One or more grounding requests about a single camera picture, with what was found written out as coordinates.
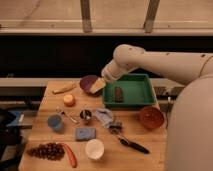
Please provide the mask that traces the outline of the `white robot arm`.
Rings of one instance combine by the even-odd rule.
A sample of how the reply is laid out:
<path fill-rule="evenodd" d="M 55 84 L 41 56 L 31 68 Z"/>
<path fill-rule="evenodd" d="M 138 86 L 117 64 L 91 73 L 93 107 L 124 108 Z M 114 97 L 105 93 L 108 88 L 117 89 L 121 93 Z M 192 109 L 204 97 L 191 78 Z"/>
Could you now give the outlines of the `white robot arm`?
<path fill-rule="evenodd" d="M 122 44 L 90 91 L 139 68 L 184 86 L 168 120 L 164 171 L 213 171 L 213 53 L 153 52 Z"/>

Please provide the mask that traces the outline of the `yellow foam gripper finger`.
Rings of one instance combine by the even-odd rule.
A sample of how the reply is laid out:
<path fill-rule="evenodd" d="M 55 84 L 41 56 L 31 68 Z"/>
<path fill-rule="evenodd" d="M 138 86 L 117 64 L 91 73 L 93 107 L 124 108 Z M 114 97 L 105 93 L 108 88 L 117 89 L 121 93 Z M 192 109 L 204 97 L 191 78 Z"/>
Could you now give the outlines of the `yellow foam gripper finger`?
<path fill-rule="evenodd" d="M 92 94 L 97 93 L 99 90 L 106 86 L 106 82 L 103 78 L 98 78 L 91 86 L 90 92 Z"/>

